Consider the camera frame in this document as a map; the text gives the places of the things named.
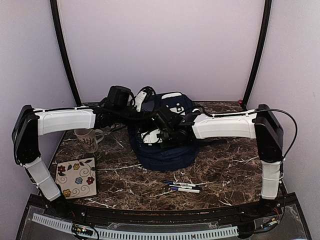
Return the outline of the navy blue backpack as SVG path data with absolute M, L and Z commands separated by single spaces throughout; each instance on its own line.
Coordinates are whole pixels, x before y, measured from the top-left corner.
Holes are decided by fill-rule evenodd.
M 181 92 L 170 92 L 152 95 L 144 101 L 141 109 L 145 111 L 157 110 L 162 106 L 168 107 L 174 113 L 183 115 L 190 112 L 195 103 Z M 155 143 L 147 143 L 148 131 L 157 128 L 152 121 L 134 123 L 127 127 L 129 143 L 139 160 L 139 163 L 147 170 L 152 171 L 176 171 L 190 166 L 196 159 L 200 142 L 187 139 L 181 143 L 167 143 L 164 140 L 156 140 Z

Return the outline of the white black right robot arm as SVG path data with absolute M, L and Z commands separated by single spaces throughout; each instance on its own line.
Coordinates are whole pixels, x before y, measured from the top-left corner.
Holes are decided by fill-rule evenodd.
M 279 185 L 283 178 L 284 130 L 277 120 L 274 108 L 260 104 L 257 109 L 234 113 L 209 114 L 201 105 L 176 112 L 166 105 L 148 118 L 153 128 L 141 133 L 144 144 L 162 144 L 164 147 L 184 145 L 193 140 L 208 138 L 255 139 L 262 162 L 262 201 L 255 205 L 255 213 L 266 217 L 275 208 Z

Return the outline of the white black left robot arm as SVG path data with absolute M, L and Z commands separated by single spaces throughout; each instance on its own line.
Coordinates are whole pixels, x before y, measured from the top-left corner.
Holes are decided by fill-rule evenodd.
M 25 169 L 44 198 L 51 202 L 51 210 L 58 217 L 67 218 L 71 208 L 63 201 L 63 193 L 42 159 L 39 138 L 70 130 L 93 130 L 115 123 L 140 122 L 146 120 L 150 114 L 149 111 L 137 111 L 132 106 L 112 110 L 98 105 L 51 109 L 25 105 L 11 134 L 14 161 Z

